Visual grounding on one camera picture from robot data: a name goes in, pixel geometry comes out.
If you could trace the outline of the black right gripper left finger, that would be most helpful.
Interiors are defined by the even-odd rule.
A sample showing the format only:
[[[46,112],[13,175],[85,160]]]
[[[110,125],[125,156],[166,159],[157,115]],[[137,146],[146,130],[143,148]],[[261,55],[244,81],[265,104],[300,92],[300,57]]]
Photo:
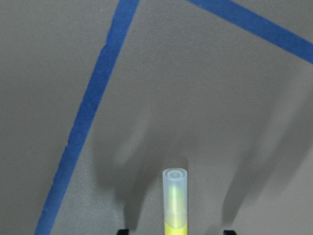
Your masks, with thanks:
[[[117,235],[129,235],[129,229],[119,229]]]

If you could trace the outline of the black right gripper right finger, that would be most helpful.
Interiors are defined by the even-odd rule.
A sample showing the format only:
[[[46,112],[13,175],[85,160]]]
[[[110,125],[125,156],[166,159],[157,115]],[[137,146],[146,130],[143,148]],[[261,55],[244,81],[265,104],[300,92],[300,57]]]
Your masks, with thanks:
[[[234,230],[224,230],[223,235],[236,235]]]

